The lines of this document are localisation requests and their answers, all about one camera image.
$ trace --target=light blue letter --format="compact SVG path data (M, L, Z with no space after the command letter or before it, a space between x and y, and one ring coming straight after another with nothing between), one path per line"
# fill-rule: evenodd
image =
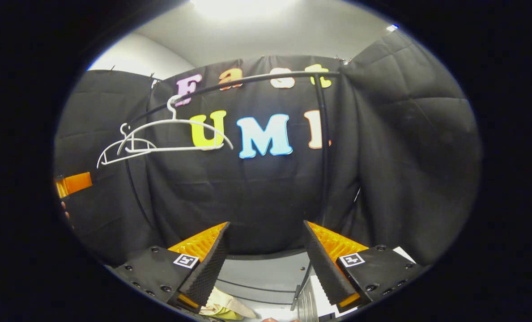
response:
M258 124L255 118L241 118L236 124L242 130L242 150L240 157L248 159L255 157L256 151L252 148L252 141L261 155L266 154L270 141L272 155L286 155L292 153L292 147L288 143L288 130L286 122L290 119L287 114L274 114L270 117L266 130Z

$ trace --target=colorful foam letter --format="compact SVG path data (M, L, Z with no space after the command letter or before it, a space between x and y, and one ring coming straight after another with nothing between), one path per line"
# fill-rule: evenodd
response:
M220 132L224 133L224 116L226 115L225 110L217 110L210 114L210 118L214 120L214 127ZM191 121L196 121L204 123L206 120L206 115L197 115L190 118ZM196 147L213 147L214 146L214 137L210 140L206 139L204 136L204 127L199 124L191 124L192 126L192 142ZM224 137L218 133L214 133L216 137L216 145L221 145L224 141Z
M202 75L198 74L177 81L176 85L178 85L178 95L185 95L194 92L196 90L197 82L200 82L201 80ZM186 100L176 103L175 106L186 105L189 102L190 98L186 98Z
M252 147L252 142L261 155L266 154L270 141L272 155L286 155L292 153L293 149L288 143L288 130L286 122L290 117L287 114L274 114L270 117L266 130L262 130L255 118L241 118L236 124L242 130L242 150L240 158L248 159L256 156L256 151Z
M311 130L311 141L307 143L312 149L321 149L321 120L319 118L319 110L309 110L303 114L309 121L309 129Z
M270 74L282 74L282 73L291 73L292 71L289 68L274 68L270 71ZM283 79L271 79L270 84L275 88L292 88L296 85L296 79L293 77L285 77Z
M231 68L223 72L222 74L220 74L220 77L219 77L220 81L218 83L224 84L225 82L235 81L241 78L242 78L242 70L239 68ZM223 87L220 90L227 90L227 89L230 89L231 87L240 87L240 86L242 86L242 84Z
M328 72L329 69L327 68L321 68L321 65L320 64L315 64L315 65L311 65L311 66L308 66L304 69L306 72ZM311 83L313 85L315 85L315 79L313 77L310 77L309 78L311 80ZM329 87L332 85L332 81L331 80L327 80L323 77L320 77L319 80L321 80L321 87L323 88L326 88L326 87Z

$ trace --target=white ceiling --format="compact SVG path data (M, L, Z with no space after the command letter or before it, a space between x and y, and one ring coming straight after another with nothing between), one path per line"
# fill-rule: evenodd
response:
M243 0L213 3L219 8L204 12L202 5L186 2L134 32L164 45L194 67L261 55L350 59L390 32L386 29L390 22L342 0L252 0L250 6L243 6Z

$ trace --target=white wall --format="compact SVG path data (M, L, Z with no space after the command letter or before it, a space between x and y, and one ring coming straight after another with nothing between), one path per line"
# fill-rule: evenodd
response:
M124 71L157 79L167 79L193 69L194 66L167 47L151 39L131 33L105 51L92 65L94 69Z

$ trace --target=white plastic hanger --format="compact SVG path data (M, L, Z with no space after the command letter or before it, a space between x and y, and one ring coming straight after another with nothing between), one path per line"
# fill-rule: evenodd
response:
M173 108L172 106L174 104L176 104L177 102L179 102L179 101L180 101L180 95L174 95L174 96L172 96L171 98L168 99L168 102L166 103L166 106L167 106L168 110L170 110L170 112L172 113L172 118L170 118L170 119L147 123L147 124L145 124L143 126L137 127L136 129L134 129L128 135L123 131L123 128L125 126L127 126L127 123L123 123L121 125L121 127L120 127L120 132L121 132L121 134L123 134L124 139L120 140L120 141L116 141L115 143L109 145L106 149L103 150L103 152L101 153L100 157L98 158L97 168L98 168L98 164L99 163L101 163L102 165L108 165L110 163L115 163L117 161L121 161L121 160L124 160L124 159L130 159L131 157L138 157L139 155L145 155L147 153L152 153L152 152L219 149L219 148L222 148L224 146L224 143L221 143L220 145L217 144L217 135L221 135L224 138L224 140L228 143L230 149L234 149L234 147L233 147L231 141L228 139L228 137L225 136L221 131L219 131L215 127L209 126L208 124L197 122L197 121L177 119L176 118L176 109ZM145 139L139 139L139 138L135 137L135 133L137 133L140 130L143 130L143 129L147 128L147 127L155 126L155 125L158 125L158 124L167 124L167 123L198 124L198 125L203 126L205 128L211 129L212 131L214 131L214 145L207 146L207 147L157 148L152 142L147 141ZM117 155L120 155L120 153L121 153L121 151L123 149L123 146L129 140L131 141L131 148L129 149L128 147L125 147L125 151L127 151L128 153L135 153L135 154L129 155L127 157L121 157L119 159L115 159L115 160L112 160L112 161L107 161L107 159L106 159L106 151L108 149L110 149L111 147L114 147L115 145L119 144L119 149L117 150ZM147 148L143 148L143 149L135 148L135 140L147 143Z

